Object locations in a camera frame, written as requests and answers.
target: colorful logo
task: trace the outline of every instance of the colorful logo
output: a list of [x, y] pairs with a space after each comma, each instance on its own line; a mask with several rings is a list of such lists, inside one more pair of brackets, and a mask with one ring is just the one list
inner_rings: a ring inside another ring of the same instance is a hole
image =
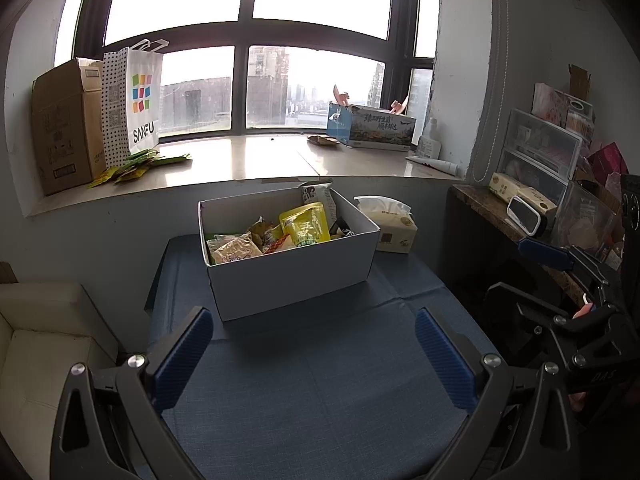
[[152, 74], [136, 74], [131, 77], [133, 89], [133, 113], [137, 114], [142, 110], [149, 110], [149, 96], [151, 95]]

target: window frame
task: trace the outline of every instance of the window frame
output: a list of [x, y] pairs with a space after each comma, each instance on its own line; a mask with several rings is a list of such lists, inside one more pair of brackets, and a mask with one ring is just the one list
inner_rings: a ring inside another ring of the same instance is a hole
[[433, 58], [416, 57], [419, 0], [391, 0], [387, 39], [382, 40], [360, 32], [309, 22], [254, 18], [255, 0], [240, 0], [236, 22], [210, 22], [146, 32], [104, 45], [112, 0], [82, 0], [73, 42], [73, 57], [102, 59], [105, 52], [114, 52], [147, 38], [169, 41], [160, 50], [167, 54], [193, 48], [233, 46], [234, 68], [231, 91], [231, 128], [169, 135], [161, 142], [242, 134], [316, 132], [318, 128], [277, 127], [248, 128], [246, 126], [246, 88], [249, 47], [291, 46], [328, 50], [340, 54], [365, 57], [385, 64], [380, 98], [381, 107], [389, 107], [394, 99], [407, 96], [412, 69], [433, 69]]

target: barcode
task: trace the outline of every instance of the barcode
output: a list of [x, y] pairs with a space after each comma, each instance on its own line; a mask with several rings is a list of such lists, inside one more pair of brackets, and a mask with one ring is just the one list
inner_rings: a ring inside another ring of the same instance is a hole
[[67, 176], [75, 172], [76, 172], [76, 165], [69, 164], [68, 166], [62, 166], [62, 168], [57, 168], [56, 170], [53, 170], [53, 177], [60, 178], [62, 176]]
[[122, 116], [119, 108], [109, 110], [109, 127], [122, 126]]

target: white tube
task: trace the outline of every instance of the white tube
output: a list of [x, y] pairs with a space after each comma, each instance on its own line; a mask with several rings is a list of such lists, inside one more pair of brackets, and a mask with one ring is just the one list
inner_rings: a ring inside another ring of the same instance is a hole
[[453, 162], [447, 162], [446, 160], [436, 160], [435, 158], [423, 158], [421, 156], [408, 156], [406, 160], [411, 162], [417, 162], [425, 166], [431, 166], [432, 168], [456, 176], [458, 165]]

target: white paper bag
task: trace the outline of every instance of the white paper bag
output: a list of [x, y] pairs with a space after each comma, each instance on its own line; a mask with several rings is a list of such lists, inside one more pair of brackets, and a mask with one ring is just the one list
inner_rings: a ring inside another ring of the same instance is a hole
[[162, 54], [168, 45], [146, 50], [149, 40], [104, 54], [102, 76], [102, 138], [107, 168], [121, 166], [132, 153], [158, 143]]

